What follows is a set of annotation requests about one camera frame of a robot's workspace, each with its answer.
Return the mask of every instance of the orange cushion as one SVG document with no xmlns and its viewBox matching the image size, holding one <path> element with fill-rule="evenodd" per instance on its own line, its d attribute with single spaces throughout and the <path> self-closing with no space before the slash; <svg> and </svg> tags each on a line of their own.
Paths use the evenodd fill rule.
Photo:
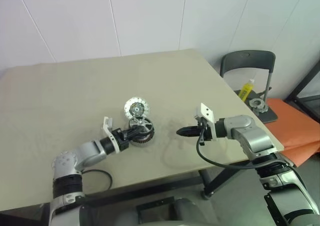
<svg viewBox="0 0 320 226">
<path fill-rule="evenodd" d="M 281 153 L 300 166 L 320 151 L 320 124 L 278 98 L 269 98 L 268 105 L 278 120 L 265 124 L 283 144 Z"/>
<path fill-rule="evenodd" d="M 278 116 L 265 126 L 285 148 L 320 141 L 320 124 L 279 98 L 269 98 L 268 105 Z"/>
<path fill-rule="evenodd" d="M 299 167 L 320 148 L 320 141 L 311 142 L 299 147 L 289 148 L 281 153 Z"/>
</svg>

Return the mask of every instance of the table leg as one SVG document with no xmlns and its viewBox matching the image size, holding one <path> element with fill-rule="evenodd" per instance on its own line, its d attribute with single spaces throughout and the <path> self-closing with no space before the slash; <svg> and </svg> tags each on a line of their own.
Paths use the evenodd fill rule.
<svg viewBox="0 0 320 226">
<path fill-rule="evenodd" d="M 50 203 L 45 203 L 42 207 L 42 214 L 40 219 L 41 226 L 49 225 Z"/>
<path fill-rule="evenodd" d="M 250 161 L 245 160 L 241 162 L 231 163 L 231 165 L 244 166 Z M 201 192 L 201 196 L 204 200 L 208 200 L 215 192 L 215 190 L 228 181 L 233 175 L 235 175 L 238 169 L 225 168 L 221 173 L 218 174 L 212 181 L 207 169 L 199 170 L 199 174 L 202 177 L 204 189 Z"/>
</svg>

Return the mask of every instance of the black cable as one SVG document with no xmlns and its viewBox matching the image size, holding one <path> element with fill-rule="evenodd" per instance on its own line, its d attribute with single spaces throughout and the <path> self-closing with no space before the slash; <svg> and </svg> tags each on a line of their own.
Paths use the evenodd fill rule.
<svg viewBox="0 0 320 226">
<path fill-rule="evenodd" d="M 107 175 L 107 177 L 109 178 L 110 180 L 110 185 L 109 187 L 107 188 L 107 190 L 111 189 L 112 187 L 112 184 L 113 184 L 113 179 L 112 179 L 112 176 L 110 173 L 108 173 L 107 171 L 104 171 L 102 169 L 89 169 L 89 170 L 86 170 L 86 171 L 83 171 L 82 174 L 84 175 L 85 173 L 90 173 L 90 172 L 98 172 L 98 173 L 103 173 L 105 175 Z"/>
<path fill-rule="evenodd" d="M 258 169 L 258 168 L 262 168 L 262 167 L 265 167 L 265 166 L 268 166 L 270 164 L 273 164 L 273 163 L 283 163 L 283 164 L 288 164 L 287 162 L 283 161 L 283 160 L 280 160 L 280 159 L 274 159 L 274 160 L 270 160 L 270 161 L 267 161 L 267 162 L 263 162 L 263 163 L 258 163 L 258 164 L 255 164 L 255 165 L 251 165 L 251 166 L 237 166 L 237 165 L 229 165 L 229 164 L 222 164 L 222 163 L 218 163 L 218 162 L 215 162 L 215 161 L 212 161 L 208 158 L 206 158 L 201 152 L 200 152 L 200 149 L 199 149 L 199 145 L 200 145 L 200 139 L 204 136 L 204 133 L 205 133 L 205 128 L 203 128 L 200 132 L 200 136 L 196 142 L 196 152 L 198 153 L 198 155 L 200 156 L 200 158 L 202 158 L 204 161 L 208 162 L 209 164 L 212 164 L 212 165 L 215 165 L 215 166 L 218 166 L 218 167 L 222 167 L 222 168 L 226 168 L 226 169 L 231 169 L 231 170 L 252 170 L 252 169 Z"/>
</svg>

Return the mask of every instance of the black frame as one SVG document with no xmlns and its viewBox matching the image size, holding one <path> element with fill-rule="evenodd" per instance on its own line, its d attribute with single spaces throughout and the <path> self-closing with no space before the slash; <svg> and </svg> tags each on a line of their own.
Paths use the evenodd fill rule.
<svg viewBox="0 0 320 226">
<path fill-rule="evenodd" d="M 175 197 L 172 196 L 172 197 L 166 197 L 166 198 L 162 198 L 156 201 L 147 202 L 147 203 L 136 206 L 135 210 L 137 211 L 137 214 L 138 214 L 138 224 L 141 225 L 145 223 L 142 216 L 143 210 L 153 209 L 156 207 L 160 207 L 162 205 L 172 205 L 174 202 L 175 202 Z"/>
<path fill-rule="evenodd" d="M 247 165 L 248 160 L 232 163 L 232 165 Z M 85 201 L 86 205 L 89 205 L 93 208 L 101 207 L 105 205 L 115 204 L 122 201 L 128 201 L 132 199 L 137 199 L 141 197 L 146 197 L 154 194 L 163 193 L 170 190 L 175 190 L 184 187 L 190 187 L 195 185 L 203 184 L 204 188 L 201 192 L 203 199 L 208 199 L 213 195 L 213 193 L 227 182 L 233 175 L 235 175 L 239 170 L 234 169 L 224 169 L 216 178 L 213 180 L 210 178 L 207 169 L 199 170 L 199 176 L 193 176 L 188 178 L 179 179 L 176 181 L 158 184 L 155 186 L 149 186 L 141 189 L 136 189 L 132 191 L 122 192 L 114 194 L 112 191 L 105 191 L 102 193 L 97 193 L 92 197 L 88 197 L 88 200 Z M 38 226 L 47 226 L 49 221 L 49 210 L 50 204 L 45 203 L 42 208 L 42 215 L 40 221 L 31 220 L 27 218 L 21 218 L 16 216 L 8 216 L 0 212 L 0 223 L 2 220 L 5 221 L 6 226 L 15 226 L 17 222 L 22 225 L 38 225 Z"/>
<path fill-rule="evenodd" d="M 315 66 L 310 70 L 310 72 L 304 77 L 304 79 L 295 87 L 295 89 L 290 93 L 290 95 L 284 100 L 286 103 L 293 102 L 299 108 L 301 108 L 306 114 L 308 114 L 312 119 L 320 123 L 319 113 L 314 111 L 308 106 L 307 102 L 313 100 L 319 100 L 320 95 L 302 97 L 299 98 L 298 94 L 307 86 L 307 84 L 320 72 L 320 61 L 315 64 Z"/>
</svg>

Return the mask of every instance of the white bracket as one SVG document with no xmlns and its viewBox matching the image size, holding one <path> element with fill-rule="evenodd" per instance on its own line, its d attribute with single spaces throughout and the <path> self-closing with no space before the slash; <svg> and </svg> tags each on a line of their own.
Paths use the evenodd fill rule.
<svg viewBox="0 0 320 226">
<path fill-rule="evenodd" d="M 200 118 L 205 118 L 207 124 L 210 126 L 212 140 L 217 140 L 216 128 L 215 128 L 215 117 L 214 112 L 207 107 L 204 103 L 201 103 L 199 107 L 196 108 L 195 119 L 200 120 Z"/>
<path fill-rule="evenodd" d="M 111 118 L 104 117 L 103 118 L 103 124 L 102 124 L 102 130 L 110 138 L 110 140 L 111 140 L 111 142 L 113 144 L 113 147 L 114 147 L 114 151 L 115 151 L 116 154 L 118 154 L 118 153 L 120 153 L 120 148 L 119 148 L 119 145 L 117 143 L 117 140 L 115 139 L 115 137 L 111 133 L 112 124 L 113 124 L 112 117 Z"/>
</svg>

